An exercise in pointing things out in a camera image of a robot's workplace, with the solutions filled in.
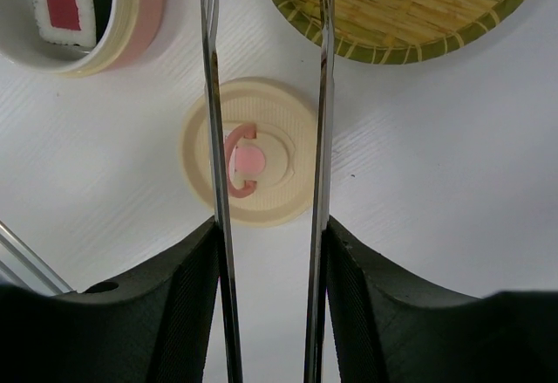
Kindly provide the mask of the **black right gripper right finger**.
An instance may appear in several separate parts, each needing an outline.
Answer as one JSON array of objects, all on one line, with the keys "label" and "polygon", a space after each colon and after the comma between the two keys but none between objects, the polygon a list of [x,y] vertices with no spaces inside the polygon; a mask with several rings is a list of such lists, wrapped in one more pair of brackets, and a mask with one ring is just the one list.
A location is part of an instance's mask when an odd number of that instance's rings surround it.
[{"label": "black right gripper right finger", "polygon": [[451,291],[364,245],[337,220],[326,245],[342,381],[556,381],[555,292]]}]

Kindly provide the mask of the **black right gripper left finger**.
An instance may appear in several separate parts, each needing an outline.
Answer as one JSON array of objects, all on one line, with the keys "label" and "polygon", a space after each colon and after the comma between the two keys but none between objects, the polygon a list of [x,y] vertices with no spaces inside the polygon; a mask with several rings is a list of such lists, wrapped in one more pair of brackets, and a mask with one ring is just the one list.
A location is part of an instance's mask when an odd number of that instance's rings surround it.
[{"label": "black right gripper left finger", "polygon": [[219,268],[213,220],[84,292],[1,288],[4,382],[199,382]]}]

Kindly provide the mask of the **sushi roll red centre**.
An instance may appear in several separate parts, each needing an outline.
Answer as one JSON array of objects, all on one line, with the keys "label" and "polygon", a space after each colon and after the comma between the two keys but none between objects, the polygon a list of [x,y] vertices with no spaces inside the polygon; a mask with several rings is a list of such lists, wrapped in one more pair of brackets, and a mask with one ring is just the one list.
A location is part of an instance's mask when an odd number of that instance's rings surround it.
[{"label": "sushi roll red centre", "polygon": [[104,36],[112,0],[31,0],[40,37],[51,44],[94,49]]}]

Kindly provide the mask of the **stainless steel tongs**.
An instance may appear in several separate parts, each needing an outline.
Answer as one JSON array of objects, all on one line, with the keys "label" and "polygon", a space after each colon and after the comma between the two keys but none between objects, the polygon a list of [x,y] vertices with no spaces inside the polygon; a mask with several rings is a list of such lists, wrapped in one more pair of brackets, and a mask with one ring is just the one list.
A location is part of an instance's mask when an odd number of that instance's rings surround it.
[{"label": "stainless steel tongs", "polygon": [[[221,305],[223,310],[228,380],[231,382],[241,382],[243,380],[241,341],[228,199],[232,195],[244,195],[248,191],[253,190],[255,186],[249,183],[244,189],[236,190],[230,182],[227,171],[230,153],[225,148],[225,137],[222,131],[220,82],[216,51],[219,0],[200,0],[200,5],[201,38],[206,80],[205,98],[214,194],[214,219],[220,233]],[[303,375],[303,379],[306,382],[320,382],[323,379],[326,295],[326,271],[324,264],[327,258],[326,243],[323,235],[330,218],[330,173],[335,86],[335,0],[320,0],[320,11],[322,33],[321,72]]]}]

